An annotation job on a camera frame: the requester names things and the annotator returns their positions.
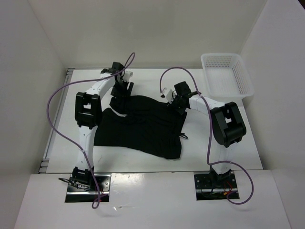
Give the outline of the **metal base plate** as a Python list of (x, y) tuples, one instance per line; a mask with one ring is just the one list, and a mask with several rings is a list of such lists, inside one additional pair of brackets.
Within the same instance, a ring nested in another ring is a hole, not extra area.
[(230, 171), (224, 176), (212, 172), (196, 172), (193, 175), (196, 200), (222, 200), (229, 195), (230, 199), (239, 199), (237, 182), (234, 172)]
[[(109, 202), (111, 174), (95, 174), (101, 193), (100, 202)], [(66, 191), (65, 203), (93, 202), (98, 197), (96, 185), (86, 185), (79, 182), (71, 182), (70, 176)]]

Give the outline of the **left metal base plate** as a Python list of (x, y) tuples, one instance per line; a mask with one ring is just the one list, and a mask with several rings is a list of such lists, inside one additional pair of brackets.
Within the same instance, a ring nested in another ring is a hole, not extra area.
[[(95, 174), (101, 193), (100, 202), (109, 202), (111, 174)], [(71, 182), (70, 176), (66, 191), (65, 203), (93, 202), (98, 197), (96, 185), (86, 185), (79, 182)]]

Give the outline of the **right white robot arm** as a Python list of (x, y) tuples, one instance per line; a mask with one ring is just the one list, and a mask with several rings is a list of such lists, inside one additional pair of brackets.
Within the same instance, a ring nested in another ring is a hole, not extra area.
[(221, 187), (231, 173), (233, 148), (246, 134), (246, 127), (235, 102), (222, 103), (192, 92), (186, 82), (178, 83), (175, 90), (163, 88), (161, 96), (168, 106), (178, 113), (196, 110), (209, 120), (207, 164), (210, 166), (209, 182)]

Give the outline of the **black shorts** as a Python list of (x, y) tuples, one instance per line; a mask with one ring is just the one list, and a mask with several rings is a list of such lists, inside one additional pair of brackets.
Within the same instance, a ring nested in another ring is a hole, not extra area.
[(135, 95), (110, 100), (95, 133), (95, 146), (119, 146), (163, 157), (179, 159), (180, 137), (187, 113), (168, 104)]

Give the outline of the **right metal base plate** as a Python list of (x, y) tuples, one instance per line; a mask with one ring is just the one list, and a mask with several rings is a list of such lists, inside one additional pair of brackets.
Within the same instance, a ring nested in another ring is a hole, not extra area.
[(239, 199), (237, 182), (234, 172), (230, 171), (224, 176), (212, 172), (196, 172), (193, 175), (196, 200), (222, 200), (229, 195), (230, 199)]

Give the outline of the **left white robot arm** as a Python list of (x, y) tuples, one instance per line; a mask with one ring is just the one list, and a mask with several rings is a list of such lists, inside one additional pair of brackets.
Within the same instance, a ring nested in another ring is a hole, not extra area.
[(83, 190), (95, 187), (93, 145), (98, 125), (102, 121), (102, 98), (114, 88), (119, 95), (130, 95), (133, 83), (129, 82), (132, 72), (125, 72), (124, 66), (113, 62), (111, 68), (101, 71), (99, 81), (85, 92), (78, 92), (75, 100), (75, 120), (79, 129), (79, 151), (75, 168), (72, 171), (73, 183)]

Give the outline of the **white plastic basket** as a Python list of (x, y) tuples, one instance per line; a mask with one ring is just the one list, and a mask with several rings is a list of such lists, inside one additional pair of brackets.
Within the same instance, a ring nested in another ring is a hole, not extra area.
[(254, 88), (240, 55), (206, 53), (201, 55), (203, 75), (210, 96), (244, 99), (254, 95)]

